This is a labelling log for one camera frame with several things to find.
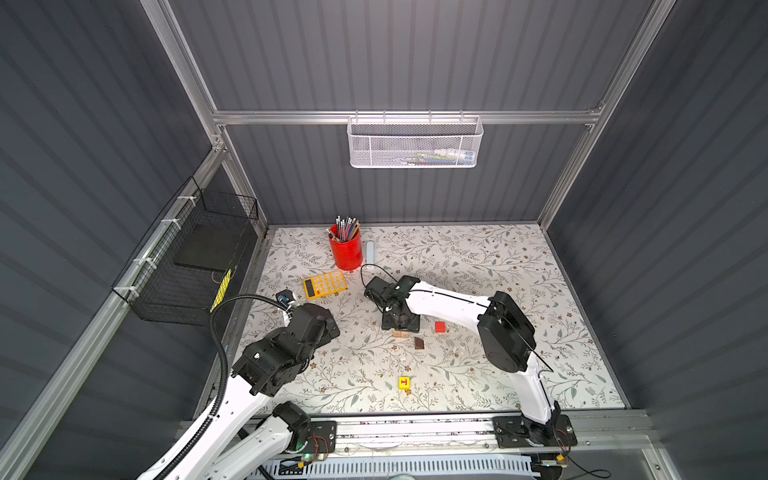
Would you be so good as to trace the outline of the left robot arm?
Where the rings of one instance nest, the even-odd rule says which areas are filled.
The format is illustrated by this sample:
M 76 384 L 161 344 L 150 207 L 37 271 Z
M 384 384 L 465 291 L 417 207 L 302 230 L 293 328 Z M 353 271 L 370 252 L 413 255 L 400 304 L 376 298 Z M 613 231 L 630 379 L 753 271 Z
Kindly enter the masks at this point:
M 315 351 L 340 335 L 330 311 L 312 303 L 290 306 L 284 318 L 285 326 L 243 350 L 212 403 L 141 479 L 244 479 L 276 455 L 300 448 L 310 419 L 291 402 L 275 407 L 255 432 L 230 445 Z

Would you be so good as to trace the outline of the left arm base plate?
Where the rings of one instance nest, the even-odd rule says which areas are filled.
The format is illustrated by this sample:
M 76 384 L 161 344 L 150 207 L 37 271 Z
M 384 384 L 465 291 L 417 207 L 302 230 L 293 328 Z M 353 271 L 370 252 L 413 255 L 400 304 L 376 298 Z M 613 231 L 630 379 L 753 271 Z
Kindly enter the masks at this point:
M 285 452 L 301 455 L 321 455 L 334 453 L 336 450 L 338 423 L 336 421 L 312 420 L 302 430 L 297 439 L 292 439 Z

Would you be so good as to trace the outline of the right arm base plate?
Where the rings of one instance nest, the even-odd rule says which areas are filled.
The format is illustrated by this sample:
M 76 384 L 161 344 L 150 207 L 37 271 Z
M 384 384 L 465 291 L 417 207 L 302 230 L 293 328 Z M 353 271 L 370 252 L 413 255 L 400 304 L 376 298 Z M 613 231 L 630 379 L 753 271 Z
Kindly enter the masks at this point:
M 578 444 L 570 418 L 559 411 L 546 424 L 522 415 L 496 416 L 492 418 L 492 429 L 501 448 L 574 447 Z

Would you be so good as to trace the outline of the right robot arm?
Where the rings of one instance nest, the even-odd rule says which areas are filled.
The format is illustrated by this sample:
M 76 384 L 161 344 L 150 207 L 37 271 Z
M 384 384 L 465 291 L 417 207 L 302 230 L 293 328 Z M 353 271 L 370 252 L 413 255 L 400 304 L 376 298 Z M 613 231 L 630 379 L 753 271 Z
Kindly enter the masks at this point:
M 536 353 L 535 328 L 510 295 L 461 294 L 403 276 L 395 283 L 372 278 L 364 296 L 382 313 L 384 330 L 416 333 L 426 315 L 477 334 L 486 359 L 510 375 L 525 421 L 539 427 L 552 423 L 556 406 L 541 378 L 549 365 Z

